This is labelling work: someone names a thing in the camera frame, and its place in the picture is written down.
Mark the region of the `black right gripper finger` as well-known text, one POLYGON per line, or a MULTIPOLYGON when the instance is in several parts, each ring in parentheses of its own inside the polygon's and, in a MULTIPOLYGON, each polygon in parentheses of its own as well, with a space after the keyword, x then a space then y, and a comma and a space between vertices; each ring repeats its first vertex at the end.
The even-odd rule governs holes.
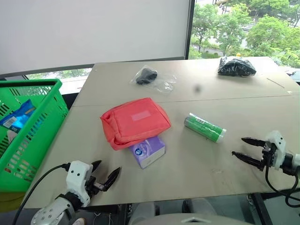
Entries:
POLYGON ((265 146, 265 141, 251 138, 251 137, 243 137, 241 138, 242 141, 244 141, 247 144, 253 145, 253 146, 260 146, 264 147, 265 146))
POLYGON ((235 157, 237 157, 239 160, 249 164, 249 165, 252 165, 254 167, 256 167, 257 169, 259 169, 260 171, 263 170, 263 164, 261 161, 255 159, 255 158, 252 158, 244 153, 241 153, 241 152, 235 152, 235 151, 232 151, 232 155, 234 155, 235 157))

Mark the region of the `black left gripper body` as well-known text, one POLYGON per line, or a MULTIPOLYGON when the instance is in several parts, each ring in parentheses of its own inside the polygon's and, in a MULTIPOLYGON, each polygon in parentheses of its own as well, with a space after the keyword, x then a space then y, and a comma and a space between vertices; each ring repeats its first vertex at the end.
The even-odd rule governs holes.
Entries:
POLYGON ((94 196, 100 191, 105 191, 105 185, 96 182, 96 178, 94 176, 90 176, 89 180, 85 183, 85 190, 89 196, 94 196))

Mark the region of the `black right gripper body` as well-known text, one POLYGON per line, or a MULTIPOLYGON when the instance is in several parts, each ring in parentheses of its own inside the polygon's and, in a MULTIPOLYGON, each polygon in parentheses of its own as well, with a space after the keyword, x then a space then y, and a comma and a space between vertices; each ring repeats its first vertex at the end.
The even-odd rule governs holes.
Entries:
POLYGON ((274 143, 271 143, 270 141, 265 141, 265 145, 262 150, 261 165, 259 168, 260 171, 263 171, 264 168, 269 169, 273 166, 276 151, 277 147, 274 143))

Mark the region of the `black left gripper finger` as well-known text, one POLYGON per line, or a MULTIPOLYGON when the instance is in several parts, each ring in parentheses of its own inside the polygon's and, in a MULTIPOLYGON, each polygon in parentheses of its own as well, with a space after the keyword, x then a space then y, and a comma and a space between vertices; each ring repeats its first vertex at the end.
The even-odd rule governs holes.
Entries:
POLYGON ((96 171, 96 169, 98 168, 98 166, 101 164, 101 160, 97 160, 97 161, 94 161, 94 162, 92 162, 91 164, 92 164, 92 166, 93 166, 93 168, 92 168, 92 172, 91 173, 93 173, 94 171, 96 171))
POLYGON ((121 171, 121 167, 118 167, 117 169, 115 169, 110 173, 110 175, 107 178, 107 181, 104 183, 103 191, 107 191, 113 185, 113 183, 118 178, 120 171, 121 171))

